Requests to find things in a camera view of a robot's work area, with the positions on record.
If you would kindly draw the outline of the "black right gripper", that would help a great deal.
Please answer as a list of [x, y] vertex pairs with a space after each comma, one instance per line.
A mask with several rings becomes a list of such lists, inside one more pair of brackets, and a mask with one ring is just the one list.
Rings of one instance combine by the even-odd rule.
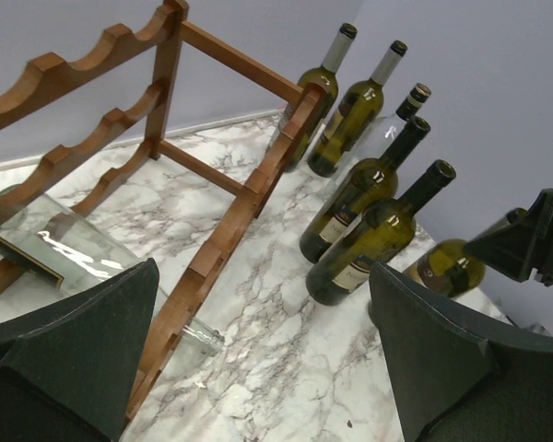
[[464, 252], [512, 280], [553, 285], [553, 189], [529, 210], [512, 209], [464, 245]]

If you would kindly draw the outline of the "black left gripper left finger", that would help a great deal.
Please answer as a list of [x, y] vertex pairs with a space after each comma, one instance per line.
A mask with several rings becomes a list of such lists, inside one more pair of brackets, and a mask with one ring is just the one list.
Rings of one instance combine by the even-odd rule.
[[159, 288], [147, 259], [0, 323], [0, 441], [117, 441]]

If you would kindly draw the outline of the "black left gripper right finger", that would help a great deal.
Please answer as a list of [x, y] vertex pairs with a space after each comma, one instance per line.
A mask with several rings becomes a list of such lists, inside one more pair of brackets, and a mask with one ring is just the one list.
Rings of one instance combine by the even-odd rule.
[[406, 441], [553, 441], [553, 337], [383, 263], [371, 267], [370, 291]]

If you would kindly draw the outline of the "green bottle brown label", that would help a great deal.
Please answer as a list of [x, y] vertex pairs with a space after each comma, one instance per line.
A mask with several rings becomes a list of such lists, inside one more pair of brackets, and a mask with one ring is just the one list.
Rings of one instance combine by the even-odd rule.
[[448, 298], [459, 297], [478, 287], [486, 273], [485, 259], [496, 253], [495, 232], [524, 217], [516, 207], [469, 241], [449, 238], [437, 243], [402, 271], [402, 275]]

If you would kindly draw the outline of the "dark green wine bottle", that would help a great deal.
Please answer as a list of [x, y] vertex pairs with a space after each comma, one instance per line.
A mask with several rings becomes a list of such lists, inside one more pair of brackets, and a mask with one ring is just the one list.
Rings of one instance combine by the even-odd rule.
[[378, 158], [356, 163], [300, 236], [300, 252], [316, 263], [370, 204], [395, 195], [397, 170], [430, 131], [430, 124], [414, 116]]
[[310, 296], [326, 306], [340, 304], [366, 283], [376, 262], [387, 263], [416, 233], [416, 213], [456, 178], [453, 166], [435, 160], [399, 198], [367, 207], [359, 222], [309, 270]]

